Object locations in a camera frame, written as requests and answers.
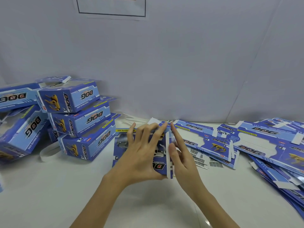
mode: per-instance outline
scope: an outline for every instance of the hand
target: hand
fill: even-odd
[[[201,195],[202,190],[206,188],[200,178],[192,155],[172,122],[171,130],[181,151],[178,152],[173,143],[169,145],[169,154],[174,164],[175,176],[182,189],[195,202],[197,197]]]
[[[155,148],[167,127],[167,123],[164,123],[161,127],[157,123],[138,127],[134,140],[133,130],[135,125],[133,123],[127,132],[128,149],[106,174],[109,179],[116,179],[117,182],[120,182],[123,188],[141,181],[167,178],[156,172],[152,166]],[[149,142],[151,131],[157,128],[159,129],[156,130]]]

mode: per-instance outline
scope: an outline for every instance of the left hand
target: left hand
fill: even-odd
[[[115,166],[105,175],[106,178],[119,183],[122,188],[146,180],[162,180],[167,178],[156,172],[152,166],[155,148],[167,127],[167,122],[161,127],[157,123],[145,124],[138,127],[134,140],[133,130],[135,125],[133,123],[127,132],[128,149]],[[158,127],[159,129],[156,130],[149,142],[151,131]]]

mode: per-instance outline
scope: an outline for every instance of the yellow robot dog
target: yellow robot dog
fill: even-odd
[[[304,157],[300,157],[300,156],[298,156],[296,154],[293,154],[293,153],[290,153],[289,156],[290,156],[290,158],[295,160],[295,162],[292,162],[291,164],[299,164],[301,162],[304,162]]]
[[[59,110],[60,110],[60,105],[59,105],[59,103],[58,103],[57,95],[52,95],[51,97],[49,97],[49,96],[47,96],[47,97],[50,98],[51,101],[46,100],[46,99],[44,99],[44,100],[45,100],[47,103],[52,104],[52,105],[55,106],[55,108],[53,108],[53,106],[50,105],[51,109],[52,109],[52,110],[55,110],[55,111],[59,111]]]
[[[67,128],[65,127],[64,120],[60,119],[59,120],[60,123],[58,123],[57,121],[55,121],[55,122],[61,127],[60,129],[65,133]]]
[[[67,146],[67,148],[68,148],[70,151],[72,151],[72,152],[74,153],[74,155],[77,157],[77,156],[78,156],[77,146],[76,146],[75,144],[70,145],[69,143],[68,143],[68,145],[69,145],[70,147]]]
[[[218,151],[218,150],[220,150],[220,149],[222,149],[222,150],[220,150],[220,152],[226,152],[226,148],[225,147],[222,147],[222,146],[219,146],[219,145],[217,145],[217,144],[215,144],[215,143],[212,143],[212,147],[211,148],[216,148],[215,149],[215,151]]]
[[[6,158],[6,159],[11,160],[11,159],[14,159],[14,156],[0,151],[0,158]]]

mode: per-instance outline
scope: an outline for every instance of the white table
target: white table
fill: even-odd
[[[217,124],[204,123],[217,127]],[[69,227],[112,167],[114,140],[93,162],[62,156],[43,163],[34,153],[0,169],[1,228]],[[240,227],[304,227],[303,219],[241,155],[236,170],[199,168],[208,190]],[[105,227],[209,227],[176,179],[126,188]]]

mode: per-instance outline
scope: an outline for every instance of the white backdrop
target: white backdrop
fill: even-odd
[[[124,112],[224,122],[279,2],[147,0],[137,22],[85,18],[72,0],[2,0],[2,76],[99,78]]]
[[[304,0],[283,0],[227,119],[304,121]]]

